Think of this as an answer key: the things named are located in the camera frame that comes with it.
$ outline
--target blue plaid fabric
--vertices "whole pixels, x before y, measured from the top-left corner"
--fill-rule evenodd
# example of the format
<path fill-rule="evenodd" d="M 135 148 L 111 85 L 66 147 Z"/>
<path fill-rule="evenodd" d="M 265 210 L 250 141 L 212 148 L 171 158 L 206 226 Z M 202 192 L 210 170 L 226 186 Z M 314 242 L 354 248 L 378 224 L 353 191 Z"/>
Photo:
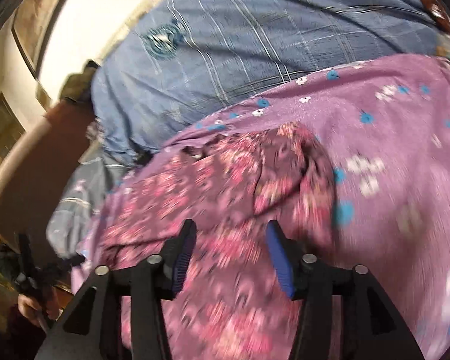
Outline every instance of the blue plaid fabric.
<path fill-rule="evenodd" d="M 219 109 L 312 71 L 435 54 L 419 0 L 164 0 L 92 83 L 105 148 L 130 164 Z"/>

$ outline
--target human hand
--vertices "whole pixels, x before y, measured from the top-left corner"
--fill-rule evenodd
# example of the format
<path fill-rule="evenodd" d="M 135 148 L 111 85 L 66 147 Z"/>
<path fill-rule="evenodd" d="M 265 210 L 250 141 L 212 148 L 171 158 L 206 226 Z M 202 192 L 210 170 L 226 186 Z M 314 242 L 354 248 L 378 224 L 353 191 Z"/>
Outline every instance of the human hand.
<path fill-rule="evenodd" d="M 46 297 L 46 312 L 48 318 L 54 320 L 59 317 L 59 301 L 56 297 L 55 289 L 49 292 Z M 40 327 L 40 323 L 37 318 L 37 312 L 42 312 L 42 307 L 38 303 L 37 299 L 20 294 L 18 296 L 18 309 L 26 319 L 28 319 L 35 326 Z"/>

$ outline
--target silver bolt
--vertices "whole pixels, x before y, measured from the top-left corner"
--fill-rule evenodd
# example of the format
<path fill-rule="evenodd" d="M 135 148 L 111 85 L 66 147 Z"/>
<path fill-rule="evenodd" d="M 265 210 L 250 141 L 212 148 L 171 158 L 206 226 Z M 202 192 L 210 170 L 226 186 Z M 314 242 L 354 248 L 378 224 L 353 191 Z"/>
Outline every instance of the silver bolt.
<path fill-rule="evenodd" d="M 99 276 L 106 275 L 108 272 L 110 272 L 110 269 L 105 265 L 97 266 L 95 268 L 95 273 Z"/>
<path fill-rule="evenodd" d="M 151 256 L 147 257 L 147 262 L 149 264 L 158 264 L 162 262 L 162 256 L 159 254 L 152 254 Z"/>
<path fill-rule="evenodd" d="M 313 264 L 317 262 L 317 256 L 314 254 L 304 254 L 302 260 L 305 263 Z"/>
<path fill-rule="evenodd" d="M 368 273 L 368 268 L 364 265 L 357 265 L 355 267 L 355 272 L 357 272 L 359 275 L 366 275 Z"/>

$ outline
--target purple blanket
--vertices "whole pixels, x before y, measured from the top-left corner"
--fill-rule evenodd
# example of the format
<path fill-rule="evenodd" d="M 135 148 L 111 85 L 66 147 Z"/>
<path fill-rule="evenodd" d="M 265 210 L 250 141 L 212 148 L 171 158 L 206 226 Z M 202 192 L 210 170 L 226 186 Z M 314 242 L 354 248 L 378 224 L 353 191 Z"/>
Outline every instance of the purple blanket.
<path fill-rule="evenodd" d="M 334 165 L 340 231 L 332 262 L 368 266 L 426 359 L 440 358 L 450 346 L 450 63 L 440 58 L 394 55 L 322 70 L 189 127 L 109 196 L 83 245 L 90 261 L 75 271 L 75 289 L 101 261 L 101 238 L 137 177 L 213 135 L 289 121 L 313 131 Z"/>

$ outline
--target pink floral garment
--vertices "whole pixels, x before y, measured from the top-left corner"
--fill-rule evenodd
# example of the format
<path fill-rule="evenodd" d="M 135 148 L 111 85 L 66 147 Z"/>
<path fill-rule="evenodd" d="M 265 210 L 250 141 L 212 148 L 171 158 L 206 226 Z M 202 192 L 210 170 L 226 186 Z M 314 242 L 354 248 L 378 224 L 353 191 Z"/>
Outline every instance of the pink floral garment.
<path fill-rule="evenodd" d="M 333 180 L 325 150 L 299 125 L 218 136 L 122 185 L 99 263 L 134 266 L 192 218 L 197 246 L 184 289 L 163 302 L 174 359 L 286 359 L 300 304 L 278 286 L 264 228 L 276 218 L 288 237 L 330 250 Z M 128 298 L 122 307 L 130 345 Z"/>

